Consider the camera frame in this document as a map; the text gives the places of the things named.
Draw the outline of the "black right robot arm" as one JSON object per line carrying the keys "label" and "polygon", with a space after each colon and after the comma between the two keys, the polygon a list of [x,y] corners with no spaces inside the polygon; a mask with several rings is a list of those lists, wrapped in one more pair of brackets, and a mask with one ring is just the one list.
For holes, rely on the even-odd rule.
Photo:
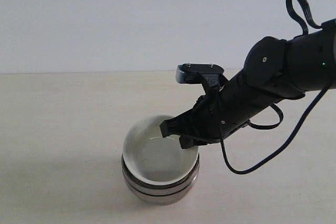
{"label": "black right robot arm", "polygon": [[205,93],[190,110],[163,123],[161,132],[178,135],[183,149],[219,143],[282,100],[335,88],[335,20],[292,40],[263,38],[230,79],[218,65],[185,63],[178,66],[176,80],[201,84]]}

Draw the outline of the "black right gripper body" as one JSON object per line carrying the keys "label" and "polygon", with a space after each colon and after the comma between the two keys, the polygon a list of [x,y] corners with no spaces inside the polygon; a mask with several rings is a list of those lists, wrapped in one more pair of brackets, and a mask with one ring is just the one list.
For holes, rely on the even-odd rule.
{"label": "black right gripper body", "polygon": [[268,107],[276,111],[279,122],[282,122],[283,113],[275,105],[279,101],[279,96],[249,86],[243,74],[238,73],[221,91],[212,90],[194,106],[193,127],[200,138],[217,143]]}

